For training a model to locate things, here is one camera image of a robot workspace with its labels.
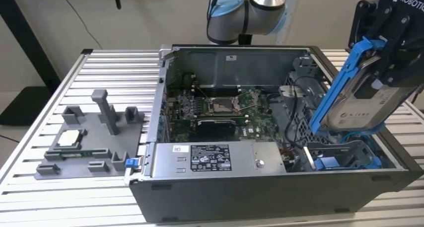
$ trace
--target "sticker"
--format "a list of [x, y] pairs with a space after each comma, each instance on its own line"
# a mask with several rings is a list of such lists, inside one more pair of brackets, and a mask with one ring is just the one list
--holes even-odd
[[173, 145], [172, 152], [188, 152], [188, 145]]
[[225, 60], [226, 61], [236, 61], [237, 60], [237, 56], [232, 55], [232, 56], [225, 56]]
[[337, 114], [332, 115], [338, 128], [362, 128], [377, 115], [386, 101], [396, 94], [398, 88], [384, 86], [370, 99], [350, 99], [342, 104]]
[[228, 145], [192, 145], [192, 171], [230, 171]]

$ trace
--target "motherboard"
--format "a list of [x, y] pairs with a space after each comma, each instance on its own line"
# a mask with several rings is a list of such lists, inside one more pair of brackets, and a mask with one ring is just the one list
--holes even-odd
[[169, 142], [256, 140], [281, 144], [278, 126], [256, 88], [173, 90], [166, 98]]

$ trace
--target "blue latch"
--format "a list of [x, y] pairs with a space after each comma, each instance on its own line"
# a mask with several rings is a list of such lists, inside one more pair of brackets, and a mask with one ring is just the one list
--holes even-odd
[[125, 161], [125, 168], [136, 168], [138, 167], [138, 159], [137, 158], [129, 158]]

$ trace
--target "blue drive bracket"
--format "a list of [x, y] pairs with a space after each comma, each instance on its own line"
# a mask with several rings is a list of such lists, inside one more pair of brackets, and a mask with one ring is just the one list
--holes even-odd
[[[362, 55], [369, 50], [380, 50], [385, 46], [382, 40], [368, 40], [362, 37], [362, 40], [353, 45], [349, 57], [342, 65], [342, 68], [336, 76], [336, 79], [332, 82], [329, 91], [326, 92], [321, 103], [318, 104], [317, 110], [313, 114], [313, 117], [309, 122], [310, 130], [314, 135], [328, 135], [328, 130], [321, 130], [321, 121], [332, 108], [332, 104], [336, 101], [336, 98], [342, 91], [342, 88], [346, 82], [356, 76], [358, 72], [358, 62]], [[360, 134], [368, 135], [376, 133], [380, 128], [384, 126], [384, 122], [376, 126], [374, 129], [366, 131], [358, 131]]]

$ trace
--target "black stand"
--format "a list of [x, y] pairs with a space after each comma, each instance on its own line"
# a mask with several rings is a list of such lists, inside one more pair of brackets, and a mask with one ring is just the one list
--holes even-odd
[[60, 79], [14, 0], [0, 0], [0, 15], [45, 84], [45, 87], [25, 87], [0, 115], [0, 125], [26, 126], [34, 121]]

